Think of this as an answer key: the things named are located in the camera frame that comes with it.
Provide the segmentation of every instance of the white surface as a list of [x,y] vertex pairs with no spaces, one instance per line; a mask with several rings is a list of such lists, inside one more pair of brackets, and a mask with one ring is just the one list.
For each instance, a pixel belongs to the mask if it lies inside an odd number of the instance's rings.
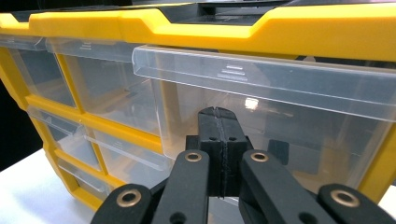
[[89,223],[93,211],[74,199],[44,150],[0,173],[0,223]]

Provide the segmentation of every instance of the white table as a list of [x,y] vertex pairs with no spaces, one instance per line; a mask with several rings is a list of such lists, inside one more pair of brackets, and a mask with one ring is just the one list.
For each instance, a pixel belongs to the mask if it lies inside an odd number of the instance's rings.
[[[380,203],[396,218],[396,187]],[[0,173],[0,223],[89,223],[93,211],[67,192],[43,149]]]

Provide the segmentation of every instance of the dark background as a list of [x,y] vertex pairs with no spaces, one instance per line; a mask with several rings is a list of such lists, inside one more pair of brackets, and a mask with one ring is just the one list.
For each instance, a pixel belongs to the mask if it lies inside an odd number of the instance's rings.
[[[0,0],[0,13],[88,6],[129,6],[131,0]],[[43,147],[35,127],[0,81],[0,172]]]

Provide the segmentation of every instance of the storage organizer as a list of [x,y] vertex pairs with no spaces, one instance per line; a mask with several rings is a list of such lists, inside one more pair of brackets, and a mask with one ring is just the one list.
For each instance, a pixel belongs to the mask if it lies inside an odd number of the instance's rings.
[[[279,159],[306,188],[378,202],[396,178],[395,15],[395,3],[3,13],[0,78],[92,209],[168,177],[209,106],[232,110],[256,149],[289,143]],[[209,220],[238,223],[236,205],[211,199]]]

